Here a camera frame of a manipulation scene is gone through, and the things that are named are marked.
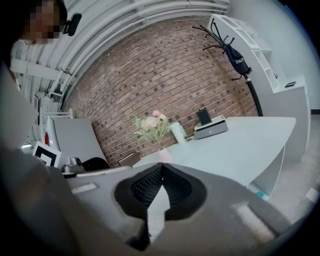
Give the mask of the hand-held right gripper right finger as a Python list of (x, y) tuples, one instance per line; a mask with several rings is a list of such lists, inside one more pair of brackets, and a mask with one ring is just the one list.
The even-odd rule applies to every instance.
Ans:
[(239, 183), (193, 168), (162, 166), (170, 208), (151, 244), (156, 256), (272, 256), (297, 226)]

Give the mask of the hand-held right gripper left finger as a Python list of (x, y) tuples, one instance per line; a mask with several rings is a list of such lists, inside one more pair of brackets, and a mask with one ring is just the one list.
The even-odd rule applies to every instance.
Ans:
[(110, 174), (68, 178), (72, 193), (80, 203), (123, 242), (132, 242), (138, 237), (143, 220), (126, 215), (113, 195), (116, 185), (155, 166), (155, 163), (138, 166)]

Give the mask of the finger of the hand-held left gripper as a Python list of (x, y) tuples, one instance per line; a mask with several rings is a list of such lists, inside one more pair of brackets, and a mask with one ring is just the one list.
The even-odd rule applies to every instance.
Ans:
[(96, 171), (88, 171), (83, 173), (78, 173), (75, 177), (76, 178), (82, 178), (82, 177), (91, 177), (91, 176), (99, 176), (99, 175), (105, 175), (105, 174), (112, 174), (116, 172), (126, 171), (130, 170), (133, 167), (130, 165), (124, 165), (124, 166), (118, 166), (113, 168), (107, 168), (102, 170), (96, 170)]

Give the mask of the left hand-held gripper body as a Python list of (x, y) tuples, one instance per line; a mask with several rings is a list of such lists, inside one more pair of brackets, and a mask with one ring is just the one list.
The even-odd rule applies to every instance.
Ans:
[(32, 155), (42, 160), (47, 167), (58, 168), (66, 177), (75, 177), (86, 172), (79, 158), (67, 157), (39, 141), (35, 144)]

